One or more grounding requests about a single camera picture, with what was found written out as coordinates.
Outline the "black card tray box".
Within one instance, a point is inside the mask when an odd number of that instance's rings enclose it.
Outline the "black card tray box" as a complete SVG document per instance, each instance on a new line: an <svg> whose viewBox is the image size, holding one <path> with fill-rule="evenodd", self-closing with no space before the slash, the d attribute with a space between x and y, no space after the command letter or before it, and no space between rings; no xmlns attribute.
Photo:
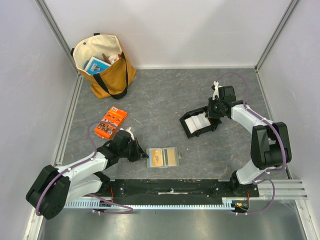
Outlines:
<svg viewBox="0 0 320 240"><path fill-rule="evenodd" d="M206 112L208 106L200 107L195 110L186 112L179 122L188 139L199 137L207 132L214 132L222 123L220 119L207 118Z"/></svg>

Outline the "grey card holder wallet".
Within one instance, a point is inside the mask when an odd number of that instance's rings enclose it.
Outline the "grey card holder wallet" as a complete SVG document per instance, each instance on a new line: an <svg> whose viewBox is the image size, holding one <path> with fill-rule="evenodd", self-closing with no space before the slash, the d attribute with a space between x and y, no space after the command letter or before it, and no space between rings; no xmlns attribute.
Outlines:
<svg viewBox="0 0 320 240"><path fill-rule="evenodd" d="M170 148L174 148L174 150L175 150L175 159L176 159L176 165L175 166L167 166L166 165L164 150L165 149L170 149ZM161 167L151 167L150 166L150 158L151 158L150 157L150 149L162 149L164 166L161 166ZM179 152L178 152L178 148L177 147L147 148L146 149L146 153L149 155L149 158L146 161L147 168L149 168L149 169L161 169L161 168L171 168L171 167L179 167L180 166L180 161L179 161L180 160L180 156L179 156Z"/></svg>

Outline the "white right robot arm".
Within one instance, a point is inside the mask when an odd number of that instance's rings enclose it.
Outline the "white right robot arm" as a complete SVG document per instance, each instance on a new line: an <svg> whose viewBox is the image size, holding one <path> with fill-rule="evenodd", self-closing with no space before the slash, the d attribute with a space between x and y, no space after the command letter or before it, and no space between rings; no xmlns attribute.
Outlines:
<svg viewBox="0 0 320 240"><path fill-rule="evenodd" d="M273 122L253 111L245 101L237 100L232 86L214 82L213 96L208 100L205 116L209 119L227 117L242 125L251 134L250 160L229 179L229 191L242 196L247 186L256 184L265 174L282 171L292 159L287 125Z"/></svg>

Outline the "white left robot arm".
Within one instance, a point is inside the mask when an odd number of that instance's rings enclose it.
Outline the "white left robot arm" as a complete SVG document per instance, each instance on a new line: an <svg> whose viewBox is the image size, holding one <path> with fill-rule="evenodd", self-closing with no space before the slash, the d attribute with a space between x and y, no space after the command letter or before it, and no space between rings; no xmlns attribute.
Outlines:
<svg viewBox="0 0 320 240"><path fill-rule="evenodd" d="M90 155L68 165L45 166L27 192L25 199L38 216L50 220L63 207L83 196L106 196L111 179L103 171L125 158L136 162L148 158L130 130L119 130L112 140L94 149Z"/></svg>

